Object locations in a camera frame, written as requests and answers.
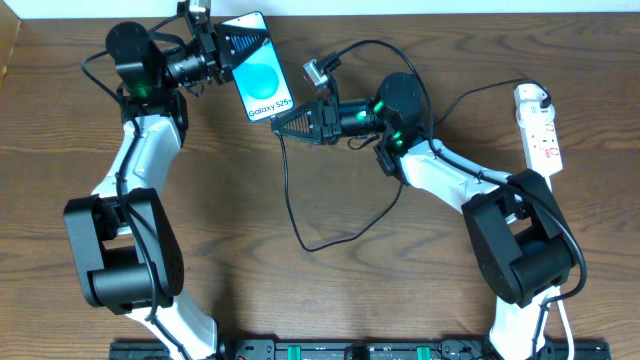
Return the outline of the blue Galaxy smartphone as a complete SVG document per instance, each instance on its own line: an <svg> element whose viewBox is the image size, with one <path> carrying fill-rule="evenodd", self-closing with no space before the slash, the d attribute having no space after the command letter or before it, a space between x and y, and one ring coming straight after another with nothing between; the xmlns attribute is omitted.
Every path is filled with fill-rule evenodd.
<svg viewBox="0 0 640 360"><path fill-rule="evenodd" d="M270 33L259 11L227 20L216 27L265 29ZM241 65L231 68L231 73L250 122L270 119L294 108L272 36Z"/></svg>

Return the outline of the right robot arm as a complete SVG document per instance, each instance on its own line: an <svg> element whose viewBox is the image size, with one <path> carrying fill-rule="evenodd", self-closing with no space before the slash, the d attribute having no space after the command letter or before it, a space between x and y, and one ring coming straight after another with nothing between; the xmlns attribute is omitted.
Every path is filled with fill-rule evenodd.
<svg viewBox="0 0 640 360"><path fill-rule="evenodd" d="M516 122L526 169L518 174L483 167L448 149L424 121L430 98L415 74L384 78L375 97L340 101L335 85L272 123L273 133L309 144L334 145L345 137L373 135L383 172L401 186L428 192L459 212L476 261L496 294L489 341L503 359L535 359L551 304L584 257L550 188L562 169L555 109L546 88L515 80Z"/></svg>

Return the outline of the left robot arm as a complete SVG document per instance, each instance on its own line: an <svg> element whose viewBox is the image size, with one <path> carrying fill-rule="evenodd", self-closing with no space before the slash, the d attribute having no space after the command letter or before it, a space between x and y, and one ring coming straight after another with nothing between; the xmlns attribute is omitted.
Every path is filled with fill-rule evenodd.
<svg viewBox="0 0 640 360"><path fill-rule="evenodd" d="M212 24L180 11L191 40L122 22L104 52L120 76L111 91L123 140L92 193L66 204L63 219L85 300L141 323L173 359L232 359L221 336L184 287L185 267L161 202L171 164L188 130L185 96L202 83L223 84L270 42L258 12Z"/></svg>

